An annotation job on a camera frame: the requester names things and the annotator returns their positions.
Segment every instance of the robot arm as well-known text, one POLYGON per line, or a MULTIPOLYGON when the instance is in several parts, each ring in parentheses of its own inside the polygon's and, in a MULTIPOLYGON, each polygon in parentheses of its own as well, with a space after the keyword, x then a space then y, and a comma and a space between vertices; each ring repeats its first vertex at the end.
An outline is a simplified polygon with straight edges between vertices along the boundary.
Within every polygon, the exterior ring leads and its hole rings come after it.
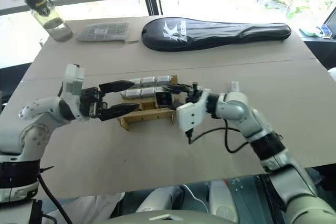
POLYGON ((260 164, 287 207, 291 223, 317 223, 317 220, 334 223, 334 210, 317 197, 306 170, 290 156, 280 136, 261 113, 248 105, 248 99, 239 91, 238 84, 233 86, 233 91, 219 95, 208 89, 201 90, 197 84, 187 90, 187 101, 191 102, 178 107, 176 112, 179 127, 186 132, 190 143, 193 128, 202 123, 206 113, 230 121, 259 157, 260 164))
POLYGON ((127 114, 138 104, 107 108, 103 97, 134 85, 130 81, 83 89, 84 69, 68 65, 60 97, 34 101, 21 109, 18 120, 0 125, 0 203, 29 199, 37 194, 40 159, 53 131, 73 120, 108 120, 127 114))

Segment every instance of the silver battery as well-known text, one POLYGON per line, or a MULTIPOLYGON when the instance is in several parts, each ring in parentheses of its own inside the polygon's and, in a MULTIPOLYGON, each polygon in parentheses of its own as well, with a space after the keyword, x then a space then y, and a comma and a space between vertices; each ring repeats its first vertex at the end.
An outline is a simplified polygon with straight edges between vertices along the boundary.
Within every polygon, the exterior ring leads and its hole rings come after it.
POLYGON ((156 78, 156 85, 155 86, 164 86, 170 84, 172 80, 171 76, 158 76, 156 78))
POLYGON ((138 89, 141 87, 141 78, 131 79, 129 81, 134 82, 134 85, 131 87, 131 89, 138 89))
POLYGON ((157 92, 164 92, 164 89, 162 87, 128 89, 120 92, 120 94, 124 99, 140 99, 140 98, 155 97, 155 94, 157 92))
POLYGON ((150 76, 143 78, 135 78, 129 81, 134 82, 131 89, 145 88, 145 87, 158 87, 168 85, 172 81, 172 76, 150 76))
POLYGON ((155 86, 156 78, 154 76, 141 78, 142 87, 153 87, 155 86))

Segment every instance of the clear plastic bottle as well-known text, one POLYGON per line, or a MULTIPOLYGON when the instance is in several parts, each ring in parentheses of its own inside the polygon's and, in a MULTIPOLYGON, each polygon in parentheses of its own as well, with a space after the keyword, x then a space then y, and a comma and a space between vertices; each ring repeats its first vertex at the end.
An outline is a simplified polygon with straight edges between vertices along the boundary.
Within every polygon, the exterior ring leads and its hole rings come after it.
POLYGON ((25 0, 32 15, 56 41, 67 41, 72 37, 72 31, 58 15, 51 0, 25 0))

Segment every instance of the beige table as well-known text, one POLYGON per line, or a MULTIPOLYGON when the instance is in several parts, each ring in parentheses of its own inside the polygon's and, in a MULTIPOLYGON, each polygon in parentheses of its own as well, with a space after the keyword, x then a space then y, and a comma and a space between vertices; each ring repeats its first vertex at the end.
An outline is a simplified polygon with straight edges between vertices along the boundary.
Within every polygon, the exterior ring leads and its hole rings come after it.
MULTIPOLYGON (((131 39, 140 39, 149 18, 131 18, 131 39)), ((70 23, 75 32, 88 21, 70 23)), ((86 69, 85 88, 119 79, 177 74, 180 82, 198 81, 213 92, 239 81, 250 104, 260 110, 284 144, 305 167, 335 163, 334 125, 336 85, 301 39, 258 42, 214 49, 164 53, 136 44, 80 44, 49 40, 38 55, 8 106, 0 124, 18 120, 27 102, 54 96, 66 64, 86 69)), ((119 94, 106 96, 109 104, 119 94)), ((195 135, 222 125, 210 117, 195 135)), ((229 134, 234 148, 243 141, 229 134)), ((127 132, 117 120, 72 122, 55 130, 41 166, 57 197, 76 197, 198 182, 262 173, 247 146, 231 155, 224 150, 223 133, 214 132, 189 146, 184 133, 168 119, 139 122, 127 132)))

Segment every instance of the black cable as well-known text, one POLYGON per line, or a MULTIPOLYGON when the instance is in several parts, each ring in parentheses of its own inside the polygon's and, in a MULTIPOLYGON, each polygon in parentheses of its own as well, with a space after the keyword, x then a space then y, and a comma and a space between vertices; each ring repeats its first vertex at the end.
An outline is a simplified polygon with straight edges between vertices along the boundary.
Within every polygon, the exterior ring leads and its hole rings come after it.
POLYGON ((47 218, 47 219, 49 219, 49 220, 52 220, 52 222, 53 222, 54 224, 57 224, 57 220, 56 220, 56 218, 53 217, 53 216, 50 216, 50 215, 44 215, 44 214, 43 214, 42 217, 47 218))
POLYGON ((46 194, 48 195, 48 197, 50 198, 50 200, 52 201, 52 203, 55 204, 55 206, 57 207, 57 209, 59 210, 59 212, 61 213, 61 215, 64 217, 65 221, 67 224, 72 224, 72 221, 70 220, 69 216, 67 215, 67 213, 64 211, 63 207, 61 206, 61 204, 58 202, 58 200, 52 195, 51 191, 48 189, 46 183, 44 183, 44 180, 41 176, 41 174, 37 175, 38 181, 41 184, 41 187, 43 188, 43 190, 46 192, 46 194))
POLYGON ((63 82, 62 82, 62 84, 61 84, 61 87, 60 87, 60 89, 59 89, 59 91, 58 91, 57 96, 58 96, 58 97, 61 97, 62 92, 63 92, 63 82))
POLYGON ((227 123, 227 120, 224 119, 224 122, 225 122, 225 133, 224 133, 224 144, 225 144, 225 148, 226 150, 233 154, 233 153, 237 153, 240 151, 241 148, 243 148, 245 145, 248 144, 248 142, 246 141, 244 144, 242 144, 241 146, 239 146, 238 148, 234 149, 234 150, 231 150, 228 146, 228 143, 227 143, 227 131, 228 131, 228 123, 227 123))
POLYGON ((198 140, 199 138, 201 138, 202 136, 210 133, 210 132, 214 132, 214 131, 219 131, 219 130, 230 130, 230 131, 236 131, 236 132, 240 132, 238 129, 235 129, 235 128, 230 128, 230 127, 219 127, 219 128, 214 128, 212 130, 208 130, 208 131, 205 131, 203 132, 202 134, 198 135, 197 137, 195 137, 193 140, 191 140, 191 142, 195 142, 196 140, 198 140))
POLYGON ((248 144, 248 142, 245 142, 243 143, 241 146, 239 146, 238 148, 234 149, 234 150, 231 150, 228 146, 228 143, 227 143, 227 132, 228 131, 235 131, 235 132, 240 132, 238 129, 235 129, 235 128, 231 128, 231 127, 228 127, 228 123, 227 123, 227 120, 224 119, 224 122, 225 122, 225 127, 219 127, 219 128, 214 128, 212 130, 208 130, 208 131, 205 131, 203 132, 202 134, 198 135, 197 137, 195 137, 194 139, 191 139, 191 134, 192 134, 192 131, 189 132, 189 134, 186 133, 187 137, 188 137, 188 140, 189 140, 189 144, 192 144, 194 143, 196 140, 198 140, 199 138, 201 138, 202 136, 210 133, 210 132, 214 132, 214 131, 219 131, 219 130, 225 130, 225 133, 224 133, 224 145, 225 145, 225 148, 226 150, 233 154, 233 153, 237 153, 239 152, 245 145, 248 144))

